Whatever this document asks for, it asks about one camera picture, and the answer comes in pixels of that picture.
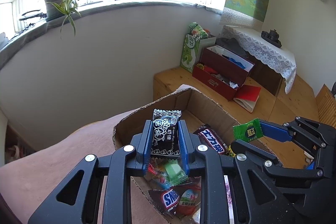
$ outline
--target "wooden floor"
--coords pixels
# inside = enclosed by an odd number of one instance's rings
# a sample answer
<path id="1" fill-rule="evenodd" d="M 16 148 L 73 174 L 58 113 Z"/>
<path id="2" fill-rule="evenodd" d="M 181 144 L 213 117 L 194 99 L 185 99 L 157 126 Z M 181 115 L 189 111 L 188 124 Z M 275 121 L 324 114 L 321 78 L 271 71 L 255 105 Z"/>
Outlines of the wooden floor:
<path id="1" fill-rule="evenodd" d="M 262 87 L 252 113 L 249 113 L 234 101 L 226 100 L 217 92 L 193 78 L 191 73 L 181 67 L 166 70 L 154 76 L 153 99 L 157 100 L 170 94 L 182 84 L 191 85 L 213 99 L 239 123 L 246 123 L 254 118 L 259 118 L 283 124 L 294 120 L 295 116 L 319 121 L 313 90 L 298 75 L 295 77 L 292 90 L 288 95 L 285 94 L 284 81 L 277 97 Z M 249 77 L 245 84 L 260 86 Z M 262 137 L 260 140 L 279 157 L 285 167 L 303 168 L 306 164 L 303 150 L 294 143 L 280 143 L 267 137 Z"/>

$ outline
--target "window sill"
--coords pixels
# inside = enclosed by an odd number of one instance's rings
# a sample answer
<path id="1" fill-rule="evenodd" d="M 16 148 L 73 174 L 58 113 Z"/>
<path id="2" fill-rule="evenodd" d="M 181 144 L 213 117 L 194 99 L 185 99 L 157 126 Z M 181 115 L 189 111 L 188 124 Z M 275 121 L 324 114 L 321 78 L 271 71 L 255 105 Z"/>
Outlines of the window sill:
<path id="1" fill-rule="evenodd" d="M 182 6 L 182 7 L 197 7 L 212 11 L 216 14 L 221 14 L 221 10 L 207 8 L 203 5 L 185 3 L 172 0 L 117 0 L 117 1 L 103 1 L 94 4 L 84 5 L 78 8 L 81 13 L 81 17 L 93 15 L 109 10 L 115 10 L 120 8 L 128 8 L 134 6 Z M 73 20 L 77 20 L 80 17 L 76 14 L 73 15 Z M 23 46 L 30 41 L 44 35 L 48 30 L 57 28 L 62 25 L 64 17 L 56 18 L 54 20 L 46 22 L 44 19 L 35 23 L 35 26 L 25 31 L 24 33 L 15 37 L 5 47 L 0 49 L 0 70 L 6 65 L 6 63 L 20 50 Z"/>

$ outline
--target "triangular cutout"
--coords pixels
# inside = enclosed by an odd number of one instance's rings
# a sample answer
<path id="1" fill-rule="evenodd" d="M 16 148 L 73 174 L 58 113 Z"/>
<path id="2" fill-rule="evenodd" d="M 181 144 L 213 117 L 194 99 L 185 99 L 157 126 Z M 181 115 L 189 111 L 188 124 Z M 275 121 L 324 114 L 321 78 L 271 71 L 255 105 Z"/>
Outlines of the triangular cutout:
<path id="1" fill-rule="evenodd" d="M 252 170 L 247 171 L 252 185 L 253 194 L 258 205 L 263 205 L 267 202 L 275 200 L 275 195 L 271 189 L 264 184 L 259 176 Z"/>
<path id="2" fill-rule="evenodd" d="M 56 200 L 69 205 L 74 205 L 77 199 L 79 187 L 82 183 L 84 171 L 79 170 L 76 175 L 66 184 L 66 186 L 58 193 Z"/>

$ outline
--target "pink cloth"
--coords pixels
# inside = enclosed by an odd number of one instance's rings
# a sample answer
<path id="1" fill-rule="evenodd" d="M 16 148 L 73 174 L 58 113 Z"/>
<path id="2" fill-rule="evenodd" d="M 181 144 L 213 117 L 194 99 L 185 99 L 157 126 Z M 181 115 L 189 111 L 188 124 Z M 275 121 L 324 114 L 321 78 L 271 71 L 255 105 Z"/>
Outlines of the pink cloth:
<path id="1" fill-rule="evenodd" d="M 132 112 L 84 126 L 51 147 L 0 168 L 0 193 L 22 224 L 87 154 L 101 157 L 115 151 L 113 129 Z M 134 224 L 167 223 L 133 182 L 131 200 Z"/>

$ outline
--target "cardboard box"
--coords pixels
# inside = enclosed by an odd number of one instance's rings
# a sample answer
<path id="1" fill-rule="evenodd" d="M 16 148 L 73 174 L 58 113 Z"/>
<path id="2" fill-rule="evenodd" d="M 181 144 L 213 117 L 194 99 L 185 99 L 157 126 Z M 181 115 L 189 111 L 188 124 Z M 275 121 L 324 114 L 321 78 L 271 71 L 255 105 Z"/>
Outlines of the cardboard box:
<path id="1" fill-rule="evenodd" d="M 152 119 L 153 110 L 181 110 L 182 118 L 187 123 L 189 132 L 194 132 L 201 125 L 208 123 L 222 138 L 230 145 L 234 140 L 232 126 L 238 122 L 225 112 L 216 102 L 206 97 L 203 93 L 194 89 L 185 89 L 167 95 L 145 107 L 142 107 L 121 120 L 114 128 L 114 144 L 116 149 L 129 144 L 133 135 L 142 132 L 145 121 Z M 251 144 L 270 152 L 259 140 L 254 140 Z M 152 189 L 144 178 L 133 177 L 136 185 L 141 189 L 148 201 L 153 204 L 148 190 Z M 169 223 L 182 223 L 178 218 L 165 217 Z"/>
<path id="2" fill-rule="evenodd" d="M 246 68 L 242 69 L 237 64 L 231 62 L 222 55 L 233 58 L 237 62 L 242 63 Z M 210 68 L 213 68 L 219 74 L 235 82 L 238 84 L 238 87 L 241 87 L 244 84 L 246 77 L 250 75 L 254 66 L 254 64 L 250 61 L 218 45 L 205 48 L 203 50 L 200 62 L 209 66 Z M 237 90 L 239 89 L 231 88 L 229 85 L 196 66 L 193 70 L 193 77 L 206 84 L 208 87 L 212 88 L 214 91 L 229 101 L 232 100 Z"/>
<path id="3" fill-rule="evenodd" d="M 196 41 L 190 34 L 185 34 L 184 45 L 181 58 L 181 67 L 193 73 L 194 65 L 201 59 L 201 54 L 204 48 L 213 46 L 216 42 L 216 37 L 209 35 L 209 38 Z"/>

